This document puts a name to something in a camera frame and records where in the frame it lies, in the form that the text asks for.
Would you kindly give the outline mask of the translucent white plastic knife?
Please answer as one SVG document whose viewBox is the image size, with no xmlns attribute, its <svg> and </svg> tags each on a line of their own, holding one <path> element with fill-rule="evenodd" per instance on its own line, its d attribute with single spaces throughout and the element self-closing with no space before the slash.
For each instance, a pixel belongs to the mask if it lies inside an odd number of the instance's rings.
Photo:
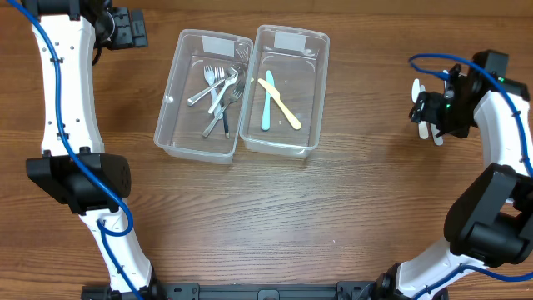
<svg viewBox="0 0 533 300">
<path fill-rule="evenodd" d="M 429 137 L 432 137 L 434 144 L 436 146 L 441 146 L 443 144 L 443 137 L 437 137 L 439 131 L 437 130 L 436 125 L 427 123 L 427 128 L 429 131 Z"/>
</svg>

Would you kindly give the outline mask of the cream plastic knife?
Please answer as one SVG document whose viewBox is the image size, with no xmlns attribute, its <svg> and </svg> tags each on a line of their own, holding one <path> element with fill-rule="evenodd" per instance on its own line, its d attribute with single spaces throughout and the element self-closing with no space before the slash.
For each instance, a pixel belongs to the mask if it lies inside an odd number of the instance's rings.
<svg viewBox="0 0 533 300">
<path fill-rule="evenodd" d="M 416 78 L 413 81 L 413 85 L 411 89 L 412 102 L 416 103 L 419 93 L 424 92 L 424 91 L 425 91 L 425 87 L 423 85 L 420 85 L 420 80 Z M 421 139 L 427 139 L 429 137 L 429 131 L 428 131 L 427 124 L 425 121 L 420 121 L 418 123 L 418 134 Z"/>
</svg>

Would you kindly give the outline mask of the small white plastic fork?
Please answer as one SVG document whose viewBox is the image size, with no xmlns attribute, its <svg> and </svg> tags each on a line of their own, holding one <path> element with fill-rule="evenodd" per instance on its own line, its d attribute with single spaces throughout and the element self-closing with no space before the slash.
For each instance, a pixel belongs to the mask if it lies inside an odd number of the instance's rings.
<svg viewBox="0 0 533 300">
<path fill-rule="evenodd" d="M 210 65 L 206 65 L 204 67 L 204 78 L 209 85 L 212 85 L 217 79 L 216 74 Z M 214 102 L 217 97 L 216 90 L 215 89 L 211 90 L 210 94 L 211 94 L 212 101 Z"/>
</svg>

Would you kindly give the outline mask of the black handled fork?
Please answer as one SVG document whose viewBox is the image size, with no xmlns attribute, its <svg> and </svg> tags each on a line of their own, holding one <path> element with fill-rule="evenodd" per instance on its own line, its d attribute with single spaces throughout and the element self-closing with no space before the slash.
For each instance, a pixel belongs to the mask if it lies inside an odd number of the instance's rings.
<svg viewBox="0 0 533 300">
<path fill-rule="evenodd" d="M 222 100 L 221 102 L 221 107 L 223 108 L 225 105 L 225 101 Z M 230 132 L 229 132 L 229 124 L 228 124 L 228 121 L 227 121 L 227 113 L 226 111 L 224 111 L 222 113 L 222 121 L 223 121 L 223 127 L 224 127 L 224 133 L 225 133 L 225 138 L 226 139 L 229 139 L 230 138 Z"/>
</svg>

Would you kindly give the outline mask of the yellow plastic knife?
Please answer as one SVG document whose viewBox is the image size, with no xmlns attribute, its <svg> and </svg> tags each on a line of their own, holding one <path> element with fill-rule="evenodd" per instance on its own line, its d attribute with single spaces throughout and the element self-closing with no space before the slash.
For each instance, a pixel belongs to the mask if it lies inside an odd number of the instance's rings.
<svg viewBox="0 0 533 300">
<path fill-rule="evenodd" d="M 302 125 L 299 119 L 291 112 L 291 110 L 284 104 L 281 100 L 280 92 L 268 81 L 262 78 L 258 78 L 257 82 L 265 89 L 266 98 L 265 98 L 265 107 L 270 107 L 270 98 L 274 100 L 276 105 L 281 109 L 282 113 L 286 117 L 286 120 L 291 124 L 292 128 L 295 130 L 300 130 Z"/>
</svg>

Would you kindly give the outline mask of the mint green plastic knife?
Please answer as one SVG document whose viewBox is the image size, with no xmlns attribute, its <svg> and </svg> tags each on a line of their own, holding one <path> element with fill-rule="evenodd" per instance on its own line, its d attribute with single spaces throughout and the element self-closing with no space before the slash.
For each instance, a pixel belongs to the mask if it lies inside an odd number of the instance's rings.
<svg viewBox="0 0 533 300">
<path fill-rule="evenodd" d="M 274 77 L 270 70 L 266 71 L 266 81 L 272 86 L 275 86 Z M 271 94 L 266 92 L 265 102 L 262 112 L 262 131 L 268 131 L 271 126 Z"/>
</svg>

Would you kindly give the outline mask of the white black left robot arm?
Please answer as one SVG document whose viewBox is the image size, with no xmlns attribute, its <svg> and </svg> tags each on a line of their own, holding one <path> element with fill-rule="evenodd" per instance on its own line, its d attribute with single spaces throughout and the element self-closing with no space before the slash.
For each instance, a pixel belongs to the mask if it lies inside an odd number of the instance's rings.
<svg viewBox="0 0 533 300">
<path fill-rule="evenodd" d="M 46 124 L 41 155 L 26 161 L 27 175 L 85 223 L 109 272 L 108 285 L 84 287 L 81 297 L 166 298 L 133 229 L 127 206 L 129 164 L 105 151 L 92 82 L 92 68 L 104 48 L 148 45 L 142 12 L 110 1 L 24 0 L 12 5 L 31 22 L 42 63 Z"/>
</svg>

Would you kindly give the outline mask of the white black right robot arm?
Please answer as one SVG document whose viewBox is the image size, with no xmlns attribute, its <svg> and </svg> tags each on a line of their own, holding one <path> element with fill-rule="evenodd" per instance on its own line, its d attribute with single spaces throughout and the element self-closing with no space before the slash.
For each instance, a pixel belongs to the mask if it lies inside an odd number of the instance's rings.
<svg viewBox="0 0 533 300">
<path fill-rule="evenodd" d="M 505 53 L 485 50 L 470 60 L 439 57 L 454 62 L 448 71 L 432 72 L 445 88 L 427 92 L 415 82 L 409 118 L 432 127 L 437 137 L 467 138 L 478 128 L 485 169 L 451 206 L 442 238 L 381 274 L 368 290 L 370 299 L 446 299 L 448 286 L 471 273 L 508 283 L 532 279 L 531 273 L 495 271 L 524 262 L 532 252 L 528 88 L 506 77 Z"/>
</svg>

